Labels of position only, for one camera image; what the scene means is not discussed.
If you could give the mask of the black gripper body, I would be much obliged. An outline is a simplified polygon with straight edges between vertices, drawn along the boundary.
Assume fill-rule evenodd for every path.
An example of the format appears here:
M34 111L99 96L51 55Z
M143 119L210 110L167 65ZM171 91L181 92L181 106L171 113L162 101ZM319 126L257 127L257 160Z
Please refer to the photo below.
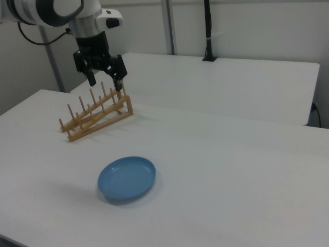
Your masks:
M86 64L97 70L110 66L109 45L105 31L88 38L76 38L78 51L74 53L77 70L87 70Z

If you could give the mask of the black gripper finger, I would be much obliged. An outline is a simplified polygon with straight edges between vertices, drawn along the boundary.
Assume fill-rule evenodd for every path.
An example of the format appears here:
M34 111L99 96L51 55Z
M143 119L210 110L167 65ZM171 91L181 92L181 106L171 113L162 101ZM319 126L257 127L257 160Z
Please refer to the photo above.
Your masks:
M79 50L73 54L73 58L77 71L83 73L87 77L90 86L94 86L96 84L96 79L92 64L83 57Z
M123 79L127 75L125 63L121 55L112 57L111 55L103 55L104 71L114 82L116 91L123 89Z

